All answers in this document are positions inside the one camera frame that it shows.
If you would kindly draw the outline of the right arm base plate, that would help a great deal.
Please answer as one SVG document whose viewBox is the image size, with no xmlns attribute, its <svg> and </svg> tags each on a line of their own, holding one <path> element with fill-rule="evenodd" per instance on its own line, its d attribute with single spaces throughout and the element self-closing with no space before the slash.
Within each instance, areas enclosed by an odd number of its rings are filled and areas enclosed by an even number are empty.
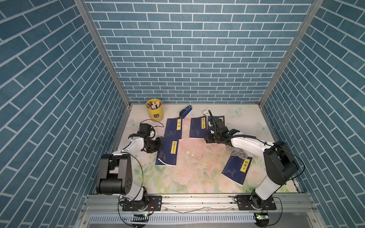
<svg viewBox="0 0 365 228">
<path fill-rule="evenodd" d="M 266 200 L 262 200 L 258 196 L 252 195 L 236 195 L 233 200 L 237 203 L 240 211 L 275 211 L 277 209 L 272 196 Z"/>
</svg>

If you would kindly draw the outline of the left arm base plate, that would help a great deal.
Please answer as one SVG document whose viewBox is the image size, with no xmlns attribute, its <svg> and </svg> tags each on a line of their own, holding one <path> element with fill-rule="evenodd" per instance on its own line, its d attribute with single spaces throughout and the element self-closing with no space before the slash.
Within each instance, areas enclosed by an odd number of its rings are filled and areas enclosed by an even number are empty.
<svg viewBox="0 0 365 228">
<path fill-rule="evenodd" d="M 161 195 L 148 195 L 141 200 L 120 202 L 122 211 L 160 211 L 162 207 Z"/>
</svg>

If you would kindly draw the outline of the grey wiping cloth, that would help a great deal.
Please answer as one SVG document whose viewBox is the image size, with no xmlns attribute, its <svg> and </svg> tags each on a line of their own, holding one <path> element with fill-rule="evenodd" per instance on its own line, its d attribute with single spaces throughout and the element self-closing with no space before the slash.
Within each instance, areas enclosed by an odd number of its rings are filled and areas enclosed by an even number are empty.
<svg viewBox="0 0 365 228">
<path fill-rule="evenodd" d="M 231 153 L 231 156 L 239 157 L 243 160 L 248 158 L 247 153 L 241 148 L 226 145 L 226 150 Z"/>
</svg>

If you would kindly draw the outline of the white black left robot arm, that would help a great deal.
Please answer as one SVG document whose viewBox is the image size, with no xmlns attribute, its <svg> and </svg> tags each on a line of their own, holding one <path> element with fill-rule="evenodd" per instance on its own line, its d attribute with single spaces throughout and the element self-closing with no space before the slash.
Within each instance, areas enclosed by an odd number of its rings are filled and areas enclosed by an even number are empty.
<svg viewBox="0 0 365 228">
<path fill-rule="evenodd" d="M 146 202 L 147 190 L 133 183 L 132 159 L 137 152 L 152 154 L 160 150 L 162 140 L 148 123 L 141 123 L 138 131 L 111 154 L 104 154 L 99 160 L 96 192 L 104 195 L 120 195 L 129 201 Z"/>
</svg>

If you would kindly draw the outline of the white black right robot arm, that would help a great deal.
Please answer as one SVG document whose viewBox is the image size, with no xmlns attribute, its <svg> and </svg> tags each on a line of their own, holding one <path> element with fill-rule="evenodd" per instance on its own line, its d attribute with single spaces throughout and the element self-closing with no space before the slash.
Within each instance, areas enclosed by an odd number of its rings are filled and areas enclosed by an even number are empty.
<svg viewBox="0 0 365 228">
<path fill-rule="evenodd" d="M 252 193 L 252 201 L 263 203 L 298 171 L 294 154 L 283 141 L 264 142 L 255 136 L 245 135 L 236 129 L 229 130 L 222 119 L 208 117 L 204 139 L 207 143 L 221 143 L 234 150 L 247 151 L 263 158 L 266 176 Z"/>
</svg>

